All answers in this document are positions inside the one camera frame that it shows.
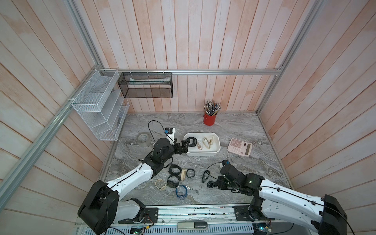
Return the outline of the black round face watch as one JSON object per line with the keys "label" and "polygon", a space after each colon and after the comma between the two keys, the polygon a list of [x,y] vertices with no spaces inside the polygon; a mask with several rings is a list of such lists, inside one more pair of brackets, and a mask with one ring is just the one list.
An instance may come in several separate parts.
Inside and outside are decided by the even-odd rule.
{"label": "black round face watch", "polygon": [[218,187],[218,182],[215,182],[215,181],[208,181],[207,182],[207,187],[212,189],[212,188],[216,188]]}

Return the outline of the cream band watch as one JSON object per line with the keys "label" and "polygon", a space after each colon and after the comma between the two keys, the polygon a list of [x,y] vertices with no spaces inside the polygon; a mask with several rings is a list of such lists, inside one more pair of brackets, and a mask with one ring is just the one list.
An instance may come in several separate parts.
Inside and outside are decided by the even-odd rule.
{"label": "cream band watch", "polygon": [[155,187],[160,191],[164,191],[167,188],[167,184],[163,179],[158,179],[155,182]]}

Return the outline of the gold beige watch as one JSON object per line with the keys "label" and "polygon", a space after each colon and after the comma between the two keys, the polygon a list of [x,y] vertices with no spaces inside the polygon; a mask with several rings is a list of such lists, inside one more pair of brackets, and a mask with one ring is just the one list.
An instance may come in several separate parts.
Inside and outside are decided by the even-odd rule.
{"label": "gold beige watch", "polygon": [[203,144],[204,144],[204,146],[205,146],[207,149],[210,149],[210,148],[211,148],[211,145],[212,145],[212,142],[211,142],[207,137],[204,137],[204,138],[203,138]]}

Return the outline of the black strap watch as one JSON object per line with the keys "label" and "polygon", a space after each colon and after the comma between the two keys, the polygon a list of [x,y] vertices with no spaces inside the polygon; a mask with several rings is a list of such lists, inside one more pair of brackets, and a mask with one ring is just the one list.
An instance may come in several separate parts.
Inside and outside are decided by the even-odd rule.
{"label": "black strap watch", "polygon": [[202,176],[202,184],[205,183],[209,177],[210,177],[210,171],[205,170]]}

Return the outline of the rose gold small watch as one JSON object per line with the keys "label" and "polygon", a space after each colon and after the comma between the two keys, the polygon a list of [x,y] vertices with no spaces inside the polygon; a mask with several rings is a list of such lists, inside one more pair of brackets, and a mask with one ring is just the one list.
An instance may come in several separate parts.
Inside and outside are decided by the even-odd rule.
{"label": "rose gold small watch", "polygon": [[199,150],[202,150],[203,148],[202,148],[202,143],[201,143],[201,141],[197,141],[197,148],[199,149]]}

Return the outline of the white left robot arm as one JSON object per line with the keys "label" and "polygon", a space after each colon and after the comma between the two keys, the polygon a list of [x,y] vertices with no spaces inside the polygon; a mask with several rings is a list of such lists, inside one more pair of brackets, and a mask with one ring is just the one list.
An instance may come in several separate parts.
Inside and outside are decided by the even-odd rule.
{"label": "white left robot arm", "polygon": [[102,180],[95,182],[78,209],[78,217],[97,235],[106,232],[113,222],[143,220],[145,205],[140,200],[131,198],[121,203],[121,199],[138,185],[155,177],[174,154],[187,153],[190,142],[183,140],[172,145],[167,138],[160,138],[135,169],[106,183]]}

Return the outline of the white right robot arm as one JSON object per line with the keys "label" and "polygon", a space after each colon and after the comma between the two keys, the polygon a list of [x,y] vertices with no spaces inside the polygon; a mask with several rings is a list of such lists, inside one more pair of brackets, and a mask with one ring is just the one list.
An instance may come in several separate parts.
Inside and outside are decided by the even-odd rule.
{"label": "white right robot arm", "polygon": [[229,162],[222,163],[220,174],[217,180],[220,190],[252,197],[246,209],[235,210],[245,220],[282,220],[319,235],[345,235],[348,232],[348,217],[333,196],[299,193],[260,175],[243,174]]}

